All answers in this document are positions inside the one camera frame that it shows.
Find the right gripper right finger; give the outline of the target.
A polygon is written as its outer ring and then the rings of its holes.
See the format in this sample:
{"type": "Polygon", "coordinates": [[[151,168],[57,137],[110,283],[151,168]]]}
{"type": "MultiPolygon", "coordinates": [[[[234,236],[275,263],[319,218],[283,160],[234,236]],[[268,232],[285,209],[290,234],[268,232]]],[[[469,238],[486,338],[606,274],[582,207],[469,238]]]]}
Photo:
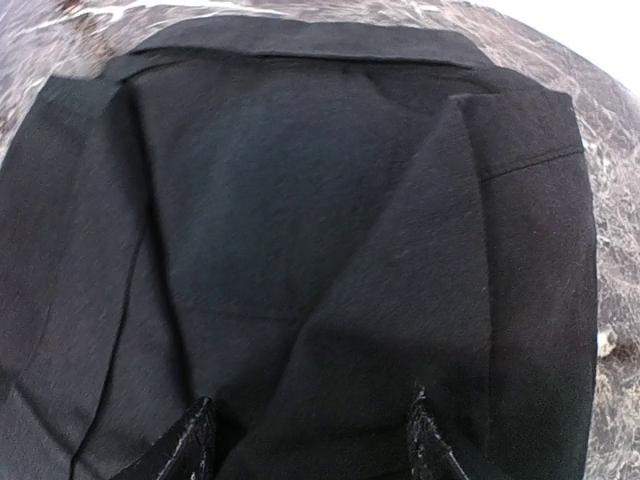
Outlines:
{"type": "Polygon", "coordinates": [[[416,386],[407,424],[408,458],[413,480],[469,480],[440,431],[426,391],[416,386]]]}

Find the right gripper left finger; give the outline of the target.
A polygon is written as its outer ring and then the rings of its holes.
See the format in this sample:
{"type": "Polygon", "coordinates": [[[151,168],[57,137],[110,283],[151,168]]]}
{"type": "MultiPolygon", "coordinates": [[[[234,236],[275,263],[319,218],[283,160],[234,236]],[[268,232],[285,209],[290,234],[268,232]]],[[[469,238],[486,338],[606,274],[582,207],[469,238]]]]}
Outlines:
{"type": "Polygon", "coordinates": [[[214,413],[211,399],[198,399],[145,454],[112,479],[213,479],[216,436],[214,413]]]}

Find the black long sleeve shirt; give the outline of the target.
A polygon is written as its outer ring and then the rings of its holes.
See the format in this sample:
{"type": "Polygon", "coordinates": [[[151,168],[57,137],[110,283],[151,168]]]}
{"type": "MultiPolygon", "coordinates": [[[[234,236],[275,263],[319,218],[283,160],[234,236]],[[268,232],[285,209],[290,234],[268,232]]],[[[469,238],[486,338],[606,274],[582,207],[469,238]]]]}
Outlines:
{"type": "Polygon", "coordinates": [[[112,479],[198,399],[213,479],[580,479],[573,101],[451,31],[222,16],[51,77],[1,167],[1,475],[112,479]]]}

